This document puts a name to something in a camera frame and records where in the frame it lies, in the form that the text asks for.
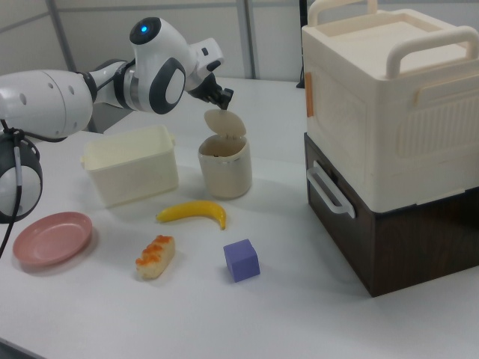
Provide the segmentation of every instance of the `toy bread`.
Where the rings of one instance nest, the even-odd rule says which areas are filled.
[[[174,238],[157,236],[136,260],[136,270],[143,279],[157,278],[174,256]]]

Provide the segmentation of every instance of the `toy banana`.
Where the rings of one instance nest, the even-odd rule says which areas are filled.
[[[193,200],[168,207],[156,215],[156,220],[169,222],[196,215],[212,217],[219,222],[222,230],[226,228],[226,211],[211,200]]]

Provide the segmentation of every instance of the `white table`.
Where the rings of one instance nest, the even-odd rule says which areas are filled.
[[[179,188],[110,210],[79,165],[84,144],[101,135],[39,144],[43,197],[16,224],[0,260],[1,341],[48,359],[476,358],[479,269],[370,298],[307,203],[302,91],[293,83],[228,82],[236,90],[231,111],[249,133],[254,184],[244,197],[221,202],[225,231],[208,218],[154,220],[165,206],[210,198],[196,157],[210,133],[201,119],[162,121],[177,136]],[[243,98],[256,103],[248,108]],[[210,108],[184,100],[195,117]],[[109,132],[128,129],[133,118],[137,126],[150,122],[130,116]],[[261,138],[282,146],[275,152]],[[71,210],[94,223],[89,247],[42,271],[19,266],[11,253],[19,232]],[[177,255],[160,278],[143,282],[135,259],[157,234],[175,237]],[[262,272],[233,283],[222,247],[245,238]]]

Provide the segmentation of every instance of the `cup lid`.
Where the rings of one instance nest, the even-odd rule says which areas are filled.
[[[204,113],[208,127],[222,137],[239,138],[246,134],[246,128],[241,119],[228,110],[208,110]]]

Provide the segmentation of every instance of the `purple cube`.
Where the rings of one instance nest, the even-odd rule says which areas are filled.
[[[249,239],[226,245],[226,265],[235,283],[260,274],[260,263]]]

